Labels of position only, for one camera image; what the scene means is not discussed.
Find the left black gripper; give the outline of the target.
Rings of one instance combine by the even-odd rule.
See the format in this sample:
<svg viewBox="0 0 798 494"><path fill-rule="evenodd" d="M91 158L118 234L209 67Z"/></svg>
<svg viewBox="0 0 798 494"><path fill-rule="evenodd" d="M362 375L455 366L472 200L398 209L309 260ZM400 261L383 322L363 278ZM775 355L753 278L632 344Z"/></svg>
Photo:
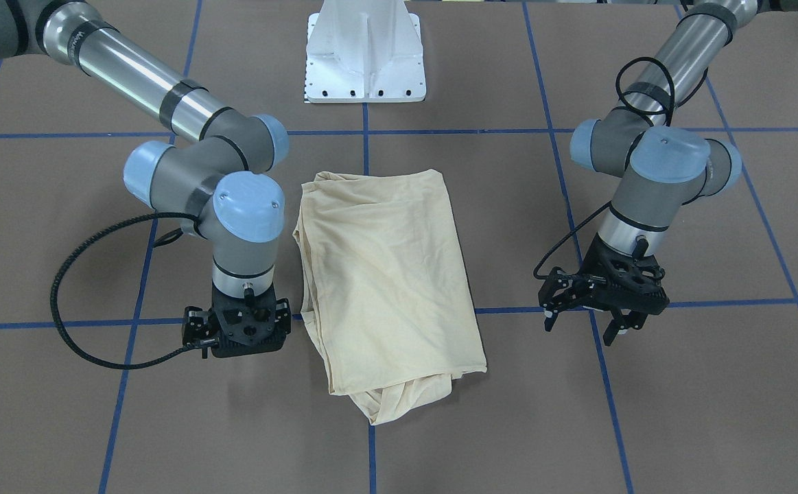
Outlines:
<svg viewBox="0 0 798 494"><path fill-rule="evenodd" d="M611 321L602 343L612 345L615 337L628 329L641 329L648 315L659 315L670 300L661 284L664 269L656 257L646 256L648 248L648 239L638 235L628 255L597 235L578 272L554 267L544 275L539 289L544 331L551 332L559 313L572 307L610 311Z"/></svg>

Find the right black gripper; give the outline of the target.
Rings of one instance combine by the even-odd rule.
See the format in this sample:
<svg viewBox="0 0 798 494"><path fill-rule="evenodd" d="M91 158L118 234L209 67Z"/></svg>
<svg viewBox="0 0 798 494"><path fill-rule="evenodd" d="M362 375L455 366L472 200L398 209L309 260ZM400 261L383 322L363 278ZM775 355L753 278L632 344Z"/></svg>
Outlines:
<svg viewBox="0 0 798 494"><path fill-rule="evenodd" d="M277 299L275 289L239 299L211 287L211 308L187 306L183 316L182 340L185 347L202 349L207 357L278 351L291 333L292 312L288 299Z"/></svg>

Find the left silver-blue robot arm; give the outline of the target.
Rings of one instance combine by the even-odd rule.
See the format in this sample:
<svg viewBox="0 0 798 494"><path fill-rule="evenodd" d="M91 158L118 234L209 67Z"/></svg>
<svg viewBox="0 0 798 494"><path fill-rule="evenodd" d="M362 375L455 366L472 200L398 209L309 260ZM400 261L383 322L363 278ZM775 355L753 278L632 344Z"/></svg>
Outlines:
<svg viewBox="0 0 798 494"><path fill-rule="evenodd" d="M655 256L666 231L682 206L722 193L744 168L737 147L674 126L674 115L736 32L769 10L780 10L778 2L694 2L656 56L629 62L643 65L636 81L622 86L616 76L618 103L608 115L574 129L571 159L619 184L598 210L605 218L580 269L534 269L543 282L539 306L546 331L575 307L603 311L611 319L602 343L610 345L668 306L665 271Z"/></svg>

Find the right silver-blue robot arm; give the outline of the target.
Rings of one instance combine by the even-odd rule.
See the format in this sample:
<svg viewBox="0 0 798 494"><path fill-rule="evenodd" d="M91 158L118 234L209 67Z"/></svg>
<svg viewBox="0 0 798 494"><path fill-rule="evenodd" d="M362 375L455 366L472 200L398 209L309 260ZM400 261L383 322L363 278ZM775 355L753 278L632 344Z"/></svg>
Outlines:
<svg viewBox="0 0 798 494"><path fill-rule="evenodd" d="M291 332L289 301L275 294L285 193L269 171L286 158L289 135L271 115L247 116L203 84L170 68L111 25L86 1L0 1L0 60L41 54L100 81L187 145L147 141L126 159L124 185L151 209L97 232L69 254L51 282L51 319L82 359L119 370L150 368L185 351L237 357L277 351ZM211 243L211 306L188 306L182 344L150 362L107 362L83 351L60 315L70 266L94 243L136 223L174 219L183 235Z"/></svg>

